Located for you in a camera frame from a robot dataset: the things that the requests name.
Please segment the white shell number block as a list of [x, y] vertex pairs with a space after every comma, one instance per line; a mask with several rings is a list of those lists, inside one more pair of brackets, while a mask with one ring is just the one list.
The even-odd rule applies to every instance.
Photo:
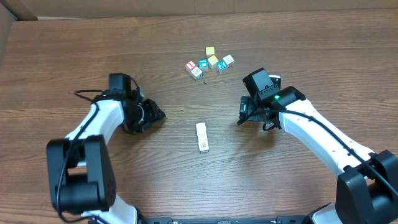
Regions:
[[197, 133], [198, 142], [204, 142], [208, 140], [207, 133]]

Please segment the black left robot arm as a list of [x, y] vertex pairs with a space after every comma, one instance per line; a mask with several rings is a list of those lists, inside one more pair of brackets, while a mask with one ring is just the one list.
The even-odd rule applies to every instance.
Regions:
[[145, 223], [140, 211], [117, 194], [107, 144], [118, 127], [128, 134], [143, 133], [165, 113], [137, 90], [94, 93], [80, 125], [47, 144], [52, 206], [65, 223]]

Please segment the white plain letter block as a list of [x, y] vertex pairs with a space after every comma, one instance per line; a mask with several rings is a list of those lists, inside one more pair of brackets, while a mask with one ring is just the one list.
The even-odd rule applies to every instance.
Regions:
[[206, 124], [205, 123], [197, 123], [196, 125], [197, 133], [205, 133], [206, 132]]

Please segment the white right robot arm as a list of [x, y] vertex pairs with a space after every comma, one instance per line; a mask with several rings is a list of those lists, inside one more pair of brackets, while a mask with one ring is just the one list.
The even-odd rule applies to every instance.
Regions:
[[397, 156], [375, 153], [325, 119], [296, 88], [248, 88], [252, 116], [283, 129], [305, 144], [337, 180], [336, 201], [304, 218], [304, 223], [391, 223], [397, 219]]

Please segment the white green Z block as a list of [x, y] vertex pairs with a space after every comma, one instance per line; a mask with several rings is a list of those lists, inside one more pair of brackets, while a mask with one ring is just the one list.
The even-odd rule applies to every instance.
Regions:
[[200, 141], [198, 143], [198, 147], [199, 147], [199, 152], [200, 153], [209, 152], [209, 150], [210, 150], [209, 145], [208, 145], [208, 141]]

